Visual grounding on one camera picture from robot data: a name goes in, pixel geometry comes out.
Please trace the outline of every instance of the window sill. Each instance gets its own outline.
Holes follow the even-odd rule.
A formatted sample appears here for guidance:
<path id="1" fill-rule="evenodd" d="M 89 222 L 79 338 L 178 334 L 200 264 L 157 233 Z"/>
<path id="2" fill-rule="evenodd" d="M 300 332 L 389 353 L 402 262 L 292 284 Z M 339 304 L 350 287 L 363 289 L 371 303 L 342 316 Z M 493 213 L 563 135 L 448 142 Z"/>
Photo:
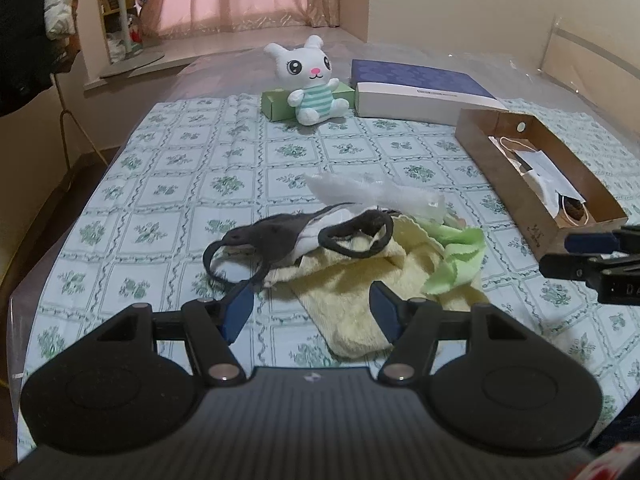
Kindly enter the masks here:
<path id="1" fill-rule="evenodd" d="M 243 32 L 221 32 L 195 38 L 182 40 L 164 40 L 156 46 L 145 48 L 145 52 L 162 52 L 164 57 L 146 66 L 137 68 L 126 74 L 116 76 L 113 79 L 119 82 L 123 79 L 131 79 L 143 74 L 158 72 L 167 68 L 185 66 L 200 56 L 222 54 L 225 52 L 241 52 L 265 46 L 267 43 L 277 42 L 281 44 L 301 44 L 311 34 L 321 36 L 329 41 L 357 41 L 356 37 L 341 28 L 331 27 L 279 27 L 261 28 L 258 30 L 245 30 Z M 84 84 L 84 90 L 92 90 L 109 84 L 109 79 L 96 78 Z"/>

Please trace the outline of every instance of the blue and white box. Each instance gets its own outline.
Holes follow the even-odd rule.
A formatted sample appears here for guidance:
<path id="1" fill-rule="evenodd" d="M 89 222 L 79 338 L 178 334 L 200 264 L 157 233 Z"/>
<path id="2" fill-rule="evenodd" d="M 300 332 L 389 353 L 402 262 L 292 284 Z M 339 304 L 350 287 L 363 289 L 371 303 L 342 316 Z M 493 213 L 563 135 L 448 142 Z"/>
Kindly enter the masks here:
<path id="1" fill-rule="evenodd" d="M 465 108 L 507 110 L 471 76 L 429 66 L 354 59 L 351 86 L 360 117 L 455 126 Z"/>

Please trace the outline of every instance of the yellow cloth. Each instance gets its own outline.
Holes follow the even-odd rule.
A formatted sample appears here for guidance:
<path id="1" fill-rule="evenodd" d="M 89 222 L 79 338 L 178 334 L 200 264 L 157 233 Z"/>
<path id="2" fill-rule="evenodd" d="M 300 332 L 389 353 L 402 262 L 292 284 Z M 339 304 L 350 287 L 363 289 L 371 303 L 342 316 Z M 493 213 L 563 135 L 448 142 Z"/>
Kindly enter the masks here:
<path id="1" fill-rule="evenodd" d="M 349 247 L 358 251 L 370 244 L 366 235 L 349 241 Z M 394 218 L 392 240 L 376 256 L 358 260 L 319 248 L 302 256 L 299 266 L 273 269 L 264 284 L 287 282 L 329 348 L 336 355 L 357 358 L 390 346 L 369 311 L 369 287 L 375 280 L 404 300 L 427 297 L 447 310 L 469 310 L 473 303 L 488 301 L 478 275 L 471 284 L 439 296 L 420 293 L 444 256 L 442 245 L 413 219 L 399 216 Z"/>

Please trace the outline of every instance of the teal striped body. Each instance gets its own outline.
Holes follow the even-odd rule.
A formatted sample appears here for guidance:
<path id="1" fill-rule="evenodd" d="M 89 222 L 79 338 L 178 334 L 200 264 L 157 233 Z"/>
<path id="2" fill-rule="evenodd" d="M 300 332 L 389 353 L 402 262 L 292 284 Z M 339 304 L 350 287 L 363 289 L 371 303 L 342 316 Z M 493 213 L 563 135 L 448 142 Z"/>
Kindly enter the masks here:
<path id="1" fill-rule="evenodd" d="M 327 119 L 331 110 L 331 103 L 334 102 L 334 95 L 329 90 L 329 87 L 327 85 L 318 85 L 305 88 L 304 91 L 305 95 L 296 111 L 301 108 L 313 108 L 320 115 L 321 121 Z"/>

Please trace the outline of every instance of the purple box lid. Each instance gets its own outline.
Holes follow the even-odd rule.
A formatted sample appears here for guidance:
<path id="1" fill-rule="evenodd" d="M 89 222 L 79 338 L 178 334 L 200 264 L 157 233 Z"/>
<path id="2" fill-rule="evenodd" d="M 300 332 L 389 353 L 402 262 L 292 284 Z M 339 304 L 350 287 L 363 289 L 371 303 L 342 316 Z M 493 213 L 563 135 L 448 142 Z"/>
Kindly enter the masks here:
<path id="1" fill-rule="evenodd" d="M 351 63 L 351 86 L 355 88 L 357 83 L 387 83 L 494 98 L 471 76 L 462 72 L 386 61 L 354 59 Z"/>

